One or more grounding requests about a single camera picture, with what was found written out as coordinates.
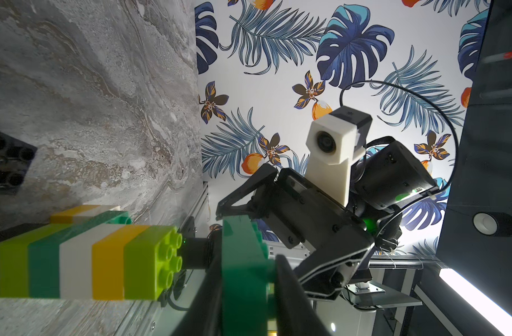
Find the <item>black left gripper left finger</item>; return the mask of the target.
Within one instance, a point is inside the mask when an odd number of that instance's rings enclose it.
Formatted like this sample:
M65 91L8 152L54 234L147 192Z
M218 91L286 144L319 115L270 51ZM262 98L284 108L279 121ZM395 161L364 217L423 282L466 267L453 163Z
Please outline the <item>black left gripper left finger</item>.
M172 336L222 334L222 256L216 256L181 322Z

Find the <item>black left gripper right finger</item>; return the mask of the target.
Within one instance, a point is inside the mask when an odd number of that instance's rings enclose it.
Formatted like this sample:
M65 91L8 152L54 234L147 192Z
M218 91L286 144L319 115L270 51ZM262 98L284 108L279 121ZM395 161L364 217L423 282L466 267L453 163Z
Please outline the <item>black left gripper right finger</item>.
M274 296L278 335L330 335L283 255L275 257Z

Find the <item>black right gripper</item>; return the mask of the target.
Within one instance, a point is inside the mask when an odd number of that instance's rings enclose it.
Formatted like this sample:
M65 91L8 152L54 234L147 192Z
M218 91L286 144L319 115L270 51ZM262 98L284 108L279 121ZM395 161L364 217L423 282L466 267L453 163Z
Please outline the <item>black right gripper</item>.
M263 220L288 249L309 250L294 273L312 300L337 299L375 245L359 217L289 168L264 164L218 203L218 219L242 215Z

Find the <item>dark green long brick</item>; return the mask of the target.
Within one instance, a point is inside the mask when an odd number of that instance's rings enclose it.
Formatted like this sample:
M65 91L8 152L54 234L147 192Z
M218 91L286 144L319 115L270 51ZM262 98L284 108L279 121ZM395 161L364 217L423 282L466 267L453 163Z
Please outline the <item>dark green long brick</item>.
M130 225L132 222L127 211L106 211L88 221L71 224L67 228L29 244L30 297L41 299L59 299L61 297L59 247L62 243L98 225Z
M222 220L222 334L267 335L274 261L248 216Z

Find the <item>yellow square brick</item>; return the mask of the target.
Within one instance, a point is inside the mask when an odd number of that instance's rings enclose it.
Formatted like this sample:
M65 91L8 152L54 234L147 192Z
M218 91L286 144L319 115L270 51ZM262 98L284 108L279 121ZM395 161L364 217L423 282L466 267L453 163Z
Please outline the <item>yellow square brick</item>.
M92 246L93 299L124 299L124 247L148 228L149 225L121 225Z
M72 223L73 215L90 208L94 208L93 204L83 204L65 211L52 214L50 216L51 224L74 224Z

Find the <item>lime green square brick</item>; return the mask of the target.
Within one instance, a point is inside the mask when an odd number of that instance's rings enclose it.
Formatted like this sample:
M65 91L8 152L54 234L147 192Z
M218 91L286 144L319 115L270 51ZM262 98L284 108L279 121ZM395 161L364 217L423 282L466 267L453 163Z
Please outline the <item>lime green square brick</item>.
M0 298L30 298L29 246L69 227L25 223L0 232Z

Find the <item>black square brick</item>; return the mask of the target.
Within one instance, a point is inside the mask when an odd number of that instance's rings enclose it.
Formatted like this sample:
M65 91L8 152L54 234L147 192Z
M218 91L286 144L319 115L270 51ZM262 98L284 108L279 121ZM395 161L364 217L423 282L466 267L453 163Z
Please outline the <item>black square brick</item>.
M0 195L16 195L37 148L0 132Z

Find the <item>white square brick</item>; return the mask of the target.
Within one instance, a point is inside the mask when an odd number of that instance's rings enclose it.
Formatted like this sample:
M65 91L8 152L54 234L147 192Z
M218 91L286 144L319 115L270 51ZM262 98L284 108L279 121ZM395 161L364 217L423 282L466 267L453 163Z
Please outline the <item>white square brick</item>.
M94 208L83 210L75 215L73 215L72 223L81 224L89 219L98 216L106 211L120 211L121 207L119 205L96 205Z
M62 299L92 299L92 246L123 227L122 224L100 224L60 245Z

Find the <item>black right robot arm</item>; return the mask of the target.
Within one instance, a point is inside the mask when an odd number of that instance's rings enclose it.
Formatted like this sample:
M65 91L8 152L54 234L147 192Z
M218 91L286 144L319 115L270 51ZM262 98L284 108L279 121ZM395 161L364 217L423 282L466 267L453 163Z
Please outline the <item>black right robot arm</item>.
M293 169L265 164L219 202L216 215L261 219L287 248L306 246L310 253L294 270L299 283L311 299L334 300L346 284L369 281L374 253L397 247L406 200L437 189L401 143L384 137L378 144L345 206Z

